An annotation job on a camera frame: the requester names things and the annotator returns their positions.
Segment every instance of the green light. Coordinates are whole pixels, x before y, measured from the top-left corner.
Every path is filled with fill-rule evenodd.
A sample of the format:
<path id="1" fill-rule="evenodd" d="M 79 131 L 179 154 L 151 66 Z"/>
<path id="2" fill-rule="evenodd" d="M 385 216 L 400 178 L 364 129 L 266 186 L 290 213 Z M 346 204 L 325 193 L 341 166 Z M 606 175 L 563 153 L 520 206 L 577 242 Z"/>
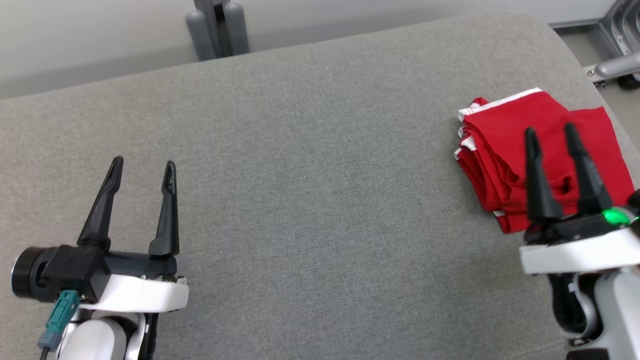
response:
<path id="1" fill-rule="evenodd" d="M 629 221 L 629 217 L 624 212 L 616 209 L 606 209 L 602 211 L 604 218 L 611 225 L 629 225 L 631 221 Z"/>

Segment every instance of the white wall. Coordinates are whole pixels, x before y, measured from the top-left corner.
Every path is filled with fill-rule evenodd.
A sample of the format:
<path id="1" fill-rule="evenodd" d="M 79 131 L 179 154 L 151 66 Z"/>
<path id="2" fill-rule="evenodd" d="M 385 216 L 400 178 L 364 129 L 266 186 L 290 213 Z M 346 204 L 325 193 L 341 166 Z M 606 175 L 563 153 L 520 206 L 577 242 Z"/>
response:
<path id="1" fill-rule="evenodd" d="M 236 0 L 252 51 L 445 17 L 522 12 L 542 21 L 603 16 L 614 0 Z M 196 61 L 192 0 L 1 0 L 0 98 Z"/>

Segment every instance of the stack of folded clothes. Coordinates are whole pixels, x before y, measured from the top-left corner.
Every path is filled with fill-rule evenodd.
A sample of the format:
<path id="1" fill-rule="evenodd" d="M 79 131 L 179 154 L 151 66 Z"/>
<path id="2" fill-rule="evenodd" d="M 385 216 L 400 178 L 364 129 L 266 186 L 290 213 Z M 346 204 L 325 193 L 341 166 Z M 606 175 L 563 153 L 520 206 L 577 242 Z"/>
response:
<path id="1" fill-rule="evenodd" d="M 458 112 L 463 127 L 455 157 L 473 184 L 486 211 L 502 231 L 523 231 L 527 219 L 524 133 L 533 127 L 543 152 L 543 166 L 552 193 L 565 215 L 576 212 L 579 189 L 568 154 L 564 125 L 575 124 L 616 206 L 634 191 L 604 108 L 569 111 L 548 93 L 534 88 L 488 102 L 479 97 Z"/>

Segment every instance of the robotic arm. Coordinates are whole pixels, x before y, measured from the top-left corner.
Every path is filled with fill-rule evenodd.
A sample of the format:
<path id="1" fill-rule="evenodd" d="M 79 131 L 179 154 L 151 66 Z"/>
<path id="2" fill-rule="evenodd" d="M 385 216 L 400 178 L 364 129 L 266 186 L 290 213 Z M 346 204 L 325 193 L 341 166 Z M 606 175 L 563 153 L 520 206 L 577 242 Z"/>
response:
<path id="1" fill-rule="evenodd" d="M 636 192 L 613 206 L 573 124 L 565 127 L 580 189 L 578 213 L 563 215 L 542 167 L 533 128 L 525 134 L 532 225 L 520 247 L 524 272 L 545 274 L 567 360 L 640 359 L 640 209 Z"/>
<path id="2" fill-rule="evenodd" d="M 164 171 L 162 208 L 148 254 L 110 251 L 111 208 L 123 164 L 122 157 L 113 160 L 76 247 L 29 247 L 13 266 L 16 296 L 55 302 L 38 341 L 41 359 L 49 352 L 62 360 L 152 359 L 159 314 L 187 305 L 189 288 L 177 275 L 175 260 L 180 243 L 171 161 Z M 109 315 L 94 316 L 96 311 Z"/>

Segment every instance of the gray fabric surface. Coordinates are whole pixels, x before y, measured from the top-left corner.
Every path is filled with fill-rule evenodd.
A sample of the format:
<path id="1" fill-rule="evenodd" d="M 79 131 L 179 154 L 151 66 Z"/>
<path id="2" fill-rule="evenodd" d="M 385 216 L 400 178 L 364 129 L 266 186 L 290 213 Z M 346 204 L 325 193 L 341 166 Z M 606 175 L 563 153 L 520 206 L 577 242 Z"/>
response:
<path id="1" fill-rule="evenodd" d="M 521 234 L 453 159 L 457 109 L 535 86 L 604 104 L 546 25 L 487 15 L 0 102 L 0 274 L 75 242 L 119 154 L 113 249 L 146 251 L 171 159 L 191 296 L 158 359 L 563 359 Z M 50 305 L 0 300 L 5 358 L 35 358 Z"/>

